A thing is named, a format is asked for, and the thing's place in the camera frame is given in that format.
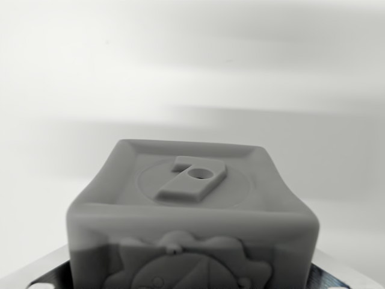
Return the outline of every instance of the cube side face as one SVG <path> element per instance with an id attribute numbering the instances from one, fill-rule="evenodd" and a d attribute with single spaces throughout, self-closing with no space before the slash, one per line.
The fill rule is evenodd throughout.
<path id="1" fill-rule="evenodd" d="M 319 224 L 262 148 L 124 140 L 67 229 L 75 289 L 273 289 L 305 287 Z"/>

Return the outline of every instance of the gray cube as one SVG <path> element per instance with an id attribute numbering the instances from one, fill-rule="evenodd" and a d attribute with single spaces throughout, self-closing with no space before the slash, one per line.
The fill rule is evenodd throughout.
<path id="1" fill-rule="evenodd" d="M 75 289 L 304 289 L 319 223 L 263 148 L 120 140 L 67 228 Z"/>

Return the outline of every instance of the white backdrop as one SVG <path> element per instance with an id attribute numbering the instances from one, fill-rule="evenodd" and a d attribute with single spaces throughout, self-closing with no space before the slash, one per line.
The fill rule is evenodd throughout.
<path id="1" fill-rule="evenodd" d="M 121 138 L 265 147 L 385 284 L 385 4 L 0 1 L 0 277 L 66 243 Z"/>

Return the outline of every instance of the circular recess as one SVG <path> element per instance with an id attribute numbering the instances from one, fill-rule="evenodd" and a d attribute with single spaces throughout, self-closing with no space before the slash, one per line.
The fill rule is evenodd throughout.
<path id="1" fill-rule="evenodd" d="M 169 202 L 167 200 L 156 200 L 155 195 L 159 189 L 168 181 L 175 178 L 179 172 L 173 172 L 174 158 L 167 161 L 159 161 L 140 170 L 135 176 L 136 189 L 150 200 L 171 207 L 199 207 L 199 208 L 228 208 L 241 203 L 254 189 L 254 184 L 248 176 L 237 168 L 227 164 L 226 178 L 215 187 L 201 202 Z M 132 194 L 123 194 L 120 204 L 129 204 Z M 256 207 L 263 208 L 263 199 L 258 199 Z"/>
<path id="2" fill-rule="evenodd" d="M 206 169 L 191 169 L 187 171 L 187 174 L 195 179 L 209 179 L 214 176 L 210 170 Z"/>

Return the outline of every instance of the small hole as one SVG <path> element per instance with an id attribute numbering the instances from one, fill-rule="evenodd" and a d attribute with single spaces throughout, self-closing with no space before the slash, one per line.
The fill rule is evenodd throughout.
<path id="1" fill-rule="evenodd" d="M 188 174 L 195 179 L 209 179 L 214 176 L 210 170 L 206 169 L 192 169 L 188 171 Z"/>

